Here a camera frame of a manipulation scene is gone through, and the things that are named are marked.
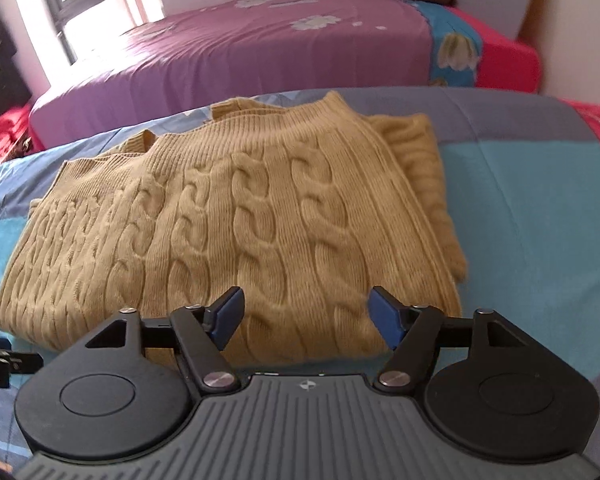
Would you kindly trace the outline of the blue grey patterned bed sheet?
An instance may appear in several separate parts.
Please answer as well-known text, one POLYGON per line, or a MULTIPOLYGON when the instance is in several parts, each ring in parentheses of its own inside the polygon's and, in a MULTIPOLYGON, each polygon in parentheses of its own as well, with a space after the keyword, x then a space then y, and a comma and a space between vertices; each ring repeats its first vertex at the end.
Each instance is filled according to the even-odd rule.
MULTIPOLYGON (((492 308, 600 393, 600 107, 491 90, 341 89, 364 114, 424 113, 444 163, 449 213, 468 260, 465 311, 492 308)), ((26 222, 65 160, 92 157, 148 129, 185 132, 208 107, 122 127, 0 166, 0 278, 26 222)), ((45 352, 0 332, 23 352, 45 352)), ((12 404, 26 376, 0 389, 0 468, 30 451, 12 404)), ((586 455, 600 465, 600 421, 586 455)))

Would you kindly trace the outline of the red pink bedding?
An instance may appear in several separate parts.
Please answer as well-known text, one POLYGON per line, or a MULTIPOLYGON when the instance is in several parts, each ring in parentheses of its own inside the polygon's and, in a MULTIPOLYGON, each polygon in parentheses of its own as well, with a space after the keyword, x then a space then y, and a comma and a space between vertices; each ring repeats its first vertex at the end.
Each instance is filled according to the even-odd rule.
POLYGON ((470 14, 455 8, 449 11, 470 25, 482 40, 476 87, 536 93, 542 78, 539 53, 528 44, 511 40, 470 14))

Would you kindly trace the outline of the tan cable-knit sweater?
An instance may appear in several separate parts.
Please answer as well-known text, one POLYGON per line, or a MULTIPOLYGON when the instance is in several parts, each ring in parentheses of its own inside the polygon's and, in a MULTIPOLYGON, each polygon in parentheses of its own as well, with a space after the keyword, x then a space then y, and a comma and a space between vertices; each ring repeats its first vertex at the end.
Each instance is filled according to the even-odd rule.
POLYGON ((427 116, 232 99, 65 162, 8 260, 0 330, 61 351, 122 308, 162 318, 238 286, 232 364, 357 359, 385 350, 372 288, 458 315, 466 274, 427 116))

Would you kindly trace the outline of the purple floral bed cover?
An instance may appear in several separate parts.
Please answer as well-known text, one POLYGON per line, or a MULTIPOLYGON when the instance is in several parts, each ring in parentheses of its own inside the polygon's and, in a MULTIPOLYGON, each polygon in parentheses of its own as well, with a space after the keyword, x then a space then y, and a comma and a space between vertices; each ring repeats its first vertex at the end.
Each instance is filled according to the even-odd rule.
POLYGON ((46 148, 234 96, 472 87, 483 42, 438 4, 236 0, 133 28, 83 55, 34 104, 46 148))

